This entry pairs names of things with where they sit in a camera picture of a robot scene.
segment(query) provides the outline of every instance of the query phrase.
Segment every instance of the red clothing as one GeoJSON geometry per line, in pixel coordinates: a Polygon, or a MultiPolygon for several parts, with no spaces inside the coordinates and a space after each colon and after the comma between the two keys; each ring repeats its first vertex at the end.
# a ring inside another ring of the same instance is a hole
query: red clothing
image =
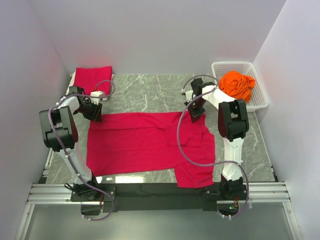
{"type": "MultiPolygon", "coordinates": [[[[95,176],[174,169],[181,188],[213,184],[213,166],[189,163],[177,144],[181,112],[117,113],[90,123],[86,164],[95,176]]],[[[180,129],[185,154],[194,162],[215,162],[214,136],[205,126],[206,116],[191,123],[186,113],[180,129]]]]}
{"type": "MultiPolygon", "coordinates": [[[[90,95],[94,91],[97,83],[103,80],[112,79],[112,67],[104,66],[99,68],[80,68],[75,71],[74,86],[82,87],[86,94],[90,95]]],[[[101,83],[97,90],[104,92],[106,95],[110,93],[110,82],[101,83]]]]}

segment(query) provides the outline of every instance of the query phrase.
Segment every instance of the marble surface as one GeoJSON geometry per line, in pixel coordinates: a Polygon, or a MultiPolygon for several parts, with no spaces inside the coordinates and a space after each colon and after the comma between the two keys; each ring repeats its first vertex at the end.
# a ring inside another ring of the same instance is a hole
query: marble surface
{"type": "MultiPolygon", "coordinates": [[[[113,78],[115,93],[102,102],[102,114],[124,112],[176,112],[185,108],[185,97],[181,88],[191,74],[116,74],[113,78]]],[[[211,79],[204,77],[204,82],[211,79]]],[[[215,137],[216,162],[224,160],[224,143],[218,132],[218,110],[211,104],[204,104],[206,110],[205,125],[215,137]]],[[[251,182],[274,182],[273,171],[268,153],[254,112],[248,113],[249,131],[242,148],[243,167],[251,182]]],[[[81,114],[74,115],[79,133],[79,149],[85,158],[87,155],[87,137],[89,120],[81,114]]],[[[219,182],[223,164],[215,166],[213,181],[219,182]]],[[[173,169],[160,171],[115,174],[97,178],[102,183],[175,183],[173,169]]],[[[54,153],[51,159],[47,184],[72,183],[71,174],[62,160],[54,153]]]]}

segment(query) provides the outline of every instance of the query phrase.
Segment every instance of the white plastic basket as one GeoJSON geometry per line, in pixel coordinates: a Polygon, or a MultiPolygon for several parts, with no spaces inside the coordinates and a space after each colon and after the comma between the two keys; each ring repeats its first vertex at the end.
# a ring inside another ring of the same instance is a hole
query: white plastic basket
{"type": "Polygon", "coordinates": [[[220,81],[220,79],[230,71],[237,71],[243,75],[248,75],[255,79],[255,86],[251,90],[251,99],[246,104],[248,112],[254,112],[257,109],[268,106],[268,98],[264,87],[257,74],[255,66],[248,61],[217,61],[212,63],[213,76],[220,81]]]}

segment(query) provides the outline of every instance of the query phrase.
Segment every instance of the purple cable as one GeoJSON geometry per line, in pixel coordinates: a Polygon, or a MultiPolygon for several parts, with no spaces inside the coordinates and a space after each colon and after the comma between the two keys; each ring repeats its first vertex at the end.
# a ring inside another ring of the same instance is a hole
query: purple cable
{"type": "Polygon", "coordinates": [[[50,123],[50,126],[51,126],[51,128],[52,128],[52,131],[53,131],[53,133],[54,133],[57,141],[59,142],[60,146],[62,147],[62,149],[63,149],[63,151],[64,151],[64,154],[67,156],[67,158],[68,158],[68,160],[69,160],[69,163],[70,163],[71,167],[73,168],[75,174],[78,176],[78,178],[80,179],[80,181],[83,182],[84,185],[86,185],[87,187],[89,187],[89,188],[91,188],[91,189],[93,189],[93,190],[96,190],[96,191],[98,191],[98,192],[100,192],[100,193],[102,193],[102,194],[104,194],[104,195],[107,195],[108,198],[111,199],[112,206],[111,206],[110,212],[109,212],[107,215],[105,215],[105,216],[103,216],[103,217],[101,217],[101,218],[90,218],[90,217],[88,217],[88,216],[83,216],[85,219],[88,219],[89,221],[100,221],[100,220],[103,220],[103,219],[106,219],[107,217],[109,217],[109,216],[114,212],[114,210],[115,210],[115,200],[114,200],[114,198],[113,198],[109,193],[107,193],[107,192],[105,192],[105,191],[103,191],[103,190],[101,190],[101,189],[99,189],[99,188],[96,188],[96,187],[94,187],[94,186],[91,186],[91,185],[88,184],[86,181],[84,181],[84,179],[82,178],[82,176],[81,176],[80,173],[78,172],[76,166],[74,165],[74,163],[73,163],[70,155],[68,154],[67,149],[66,149],[66,146],[64,145],[64,143],[62,142],[61,138],[59,137],[59,135],[58,135],[58,133],[57,133],[57,130],[56,130],[55,125],[54,125],[54,123],[53,123],[53,121],[52,121],[52,118],[51,118],[51,113],[52,113],[53,109],[58,108],[65,100],[67,100],[67,99],[69,99],[69,98],[71,98],[71,97],[88,97],[88,98],[94,98],[94,99],[103,99],[103,98],[106,98],[106,97],[111,96],[111,95],[115,92],[115,90],[116,90],[115,84],[114,84],[111,80],[103,80],[103,81],[99,82],[97,85],[99,85],[99,84],[102,83],[102,82],[110,82],[110,83],[111,83],[111,85],[112,85],[113,88],[112,88],[112,91],[111,91],[110,94],[108,94],[108,95],[106,95],[106,96],[90,96],[90,95],[84,95],[84,94],[78,94],[78,93],[77,93],[77,94],[71,94],[71,95],[62,97],[62,99],[61,99],[54,107],[51,107],[51,108],[49,108],[49,110],[48,110],[48,118],[49,118],[49,123],[50,123]]]}
{"type": "MultiPolygon", "coordinates": [[[[192,78],[190,78],[187,83],[192,80],[193,78],[196,78],[196,77],[210,77],[210,78],[213,78],[215,80],[217,80],[214,76],[211,76],[211,75],[206,75],[206,74],[203,74],[203,75],[197,75],[197,76],[193,76],[192,78]]],[[[246,174],[246,171],[245,169],[236,161],[220,161],[220,162],[214,162],[214,163],[210,163],[210,164],[200,164],[200,163],[196,163],[194,161],[192,161],[190,158],[187,157],[187,155],[184,153],[182,147],[181,147],[181,143],[180,143],[180,127],[181,127],[181,123],[182,123],[182,119],[186,113],[186,111],[188,110],[188,108],[190,107],[190,105],[196,101],[197,99],[199,98],[202,98],[204,95],[207,95],[207,94],[212,94],[217,88],[215,87],[212,91],[208,91],[206,93],[203,93],[199,96],[196,96],[195,98],[193,98],[185,107],[185,109],[183,110],[181,116],[180,116],[180,119],[179,119],[179,122],[178,122],[178,126],[177,126],[177,129],[176,129],[176,140],[177,140],[177,143],[178,143],[178,147],[179,147],[179,150],[181,152],[181,154],[183,155],[183,157],[188,161],[190,162],[191,164],[194,164],[196,166],[199,166],[199,167],[212,167],[212,166],[216,166],[216,165],[220,165],[220,164],[236,164],[239,166],[239,168],[241,169],[241,172],[243,173],[244,175],[244,178],[245,178],[245,183],[246,183],[246,198],[245,198],[245,202],[244,202],[244,205],[243,207],[239,210],[239,212],[233,216],[231,216],[231,218],[234,218],[236,216],[238,216],[239,214],[241,214],[245,208],[247,207],[248,205],[248,201],[249,201],[249,179],[248,179],[248,176],[246,174]]]]}

